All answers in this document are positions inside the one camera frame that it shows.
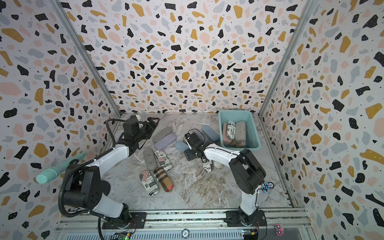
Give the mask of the long pink hard glasses case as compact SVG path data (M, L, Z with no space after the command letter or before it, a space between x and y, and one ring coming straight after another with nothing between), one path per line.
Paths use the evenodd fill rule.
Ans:
M223 143L226 144L226 145L229 145L231 143L231 140L227 136L227 123L223 124L222 136L223 136Z

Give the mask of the newspaper flag print glasses case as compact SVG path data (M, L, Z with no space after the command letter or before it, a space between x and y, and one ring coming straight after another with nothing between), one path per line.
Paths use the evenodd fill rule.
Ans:
M165 171L169 171L173 168L173 165L163 150L156 150L155 156Z

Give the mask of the small pink hard glasses case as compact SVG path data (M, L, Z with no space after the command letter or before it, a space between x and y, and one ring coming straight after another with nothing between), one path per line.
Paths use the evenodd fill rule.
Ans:
M234 147L234 148L243 148L244 146L246 145L246 141L236 141L236 140L232 140L230 142L230 146Z

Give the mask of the dark grey fabric glasses case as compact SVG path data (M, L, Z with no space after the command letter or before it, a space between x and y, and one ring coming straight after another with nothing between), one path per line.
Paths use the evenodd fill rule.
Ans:
M151 148L145 148L143 150L146 166L149 171L154 171L158 167L158 161Z

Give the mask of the grey rectangular glasses case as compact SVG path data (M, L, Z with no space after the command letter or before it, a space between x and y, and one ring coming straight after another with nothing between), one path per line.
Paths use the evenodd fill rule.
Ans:
M243 142L247 139L247 123L246 121L240 121L236 123L235 140L237 142Z

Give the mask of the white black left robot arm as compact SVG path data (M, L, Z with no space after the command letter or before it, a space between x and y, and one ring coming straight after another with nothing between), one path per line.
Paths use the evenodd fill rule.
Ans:
M112 167L140 150L159 124L159 118L141 121L133 115L123 120L123 133L112 138L112 146L104 153L82 164L70 164L59 191L58 208L62 216L72 218L90 214L113 221L123 228L131 222L129 207L109 198L111 186L102 177Z

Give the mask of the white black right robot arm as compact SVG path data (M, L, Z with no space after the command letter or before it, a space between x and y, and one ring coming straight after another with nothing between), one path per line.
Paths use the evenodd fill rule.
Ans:
M240 215L249 218L258 210L259 192L267 192L274 185L265 182L266 172L249 149L231 151L213 142L203 141L197 133L185 134L189 146L184 153L188 161L201 159L207 172L214 163L230 168L237 186L242 191Z

